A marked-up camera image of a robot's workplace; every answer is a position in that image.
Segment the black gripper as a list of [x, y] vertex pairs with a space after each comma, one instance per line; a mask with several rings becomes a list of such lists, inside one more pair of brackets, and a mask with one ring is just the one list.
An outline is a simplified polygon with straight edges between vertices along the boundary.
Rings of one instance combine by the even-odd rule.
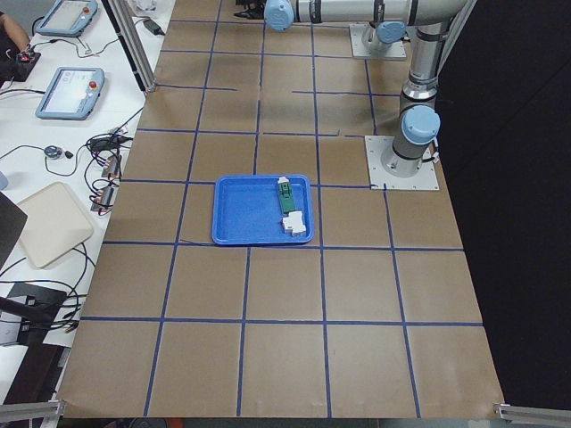
[[265, 0], [235, 0], [236, 6], [242, 10], [235, 12], [234, 16], [242, 19], [263, 19], [265, 13]]

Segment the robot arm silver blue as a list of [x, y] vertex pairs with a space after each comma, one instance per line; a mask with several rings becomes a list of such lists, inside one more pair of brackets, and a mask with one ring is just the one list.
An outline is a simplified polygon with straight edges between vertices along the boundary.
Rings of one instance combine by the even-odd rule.
[[401, 88], [399, 131], [381, 155], [383, 168], [395, 177], [412, 177], [423, 164], [426, 148], [435, 141], [441, 120], [434, 110], [438, 71], [451, 24], [465, 1], [237, 1], [237, 18], [263, 20], [275, 31], [296, 22], [366, 21], [380, 44], [401, 39], [416, 29], [411, 42], [409, 76]]
[[369, 49], [380, 50], [401, 41], [406, 29], [402, 21], [370, 22], [365, 27], [361, 41]]

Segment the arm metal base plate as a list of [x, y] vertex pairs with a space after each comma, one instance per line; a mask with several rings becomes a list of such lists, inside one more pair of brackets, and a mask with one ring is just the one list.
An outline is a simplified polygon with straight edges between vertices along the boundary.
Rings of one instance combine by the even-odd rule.
[[354, 23], [349, 30], [355, 58], [404, 61], [407, 57], [402, 42], [407, 27], [402, 21]]
[[438, 191], [432, 161], [404, 160], [393, 150], [393, 136], [365, 136], [369, 185], [374, 190]]

